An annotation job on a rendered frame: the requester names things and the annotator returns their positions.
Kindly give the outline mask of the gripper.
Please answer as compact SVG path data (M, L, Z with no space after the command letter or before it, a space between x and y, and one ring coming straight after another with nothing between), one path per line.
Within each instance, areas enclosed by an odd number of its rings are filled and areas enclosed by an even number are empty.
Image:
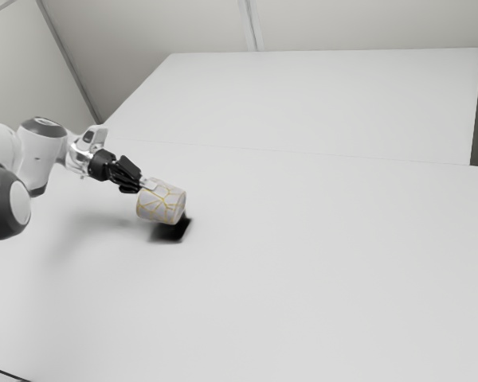
M111 181L119 186L121 193L138 193L142 189L154 191L157 183L143 176L141 169L128 157L116 156L100 149L88 164L88 176L97 181Z

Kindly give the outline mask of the white mug with gold veins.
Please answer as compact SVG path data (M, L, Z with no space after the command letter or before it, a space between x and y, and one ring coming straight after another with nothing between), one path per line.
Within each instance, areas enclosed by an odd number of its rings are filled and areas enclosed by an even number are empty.
M136 215L160 224L177 224L186 210L186 192L165 181L146 178L138 193Z

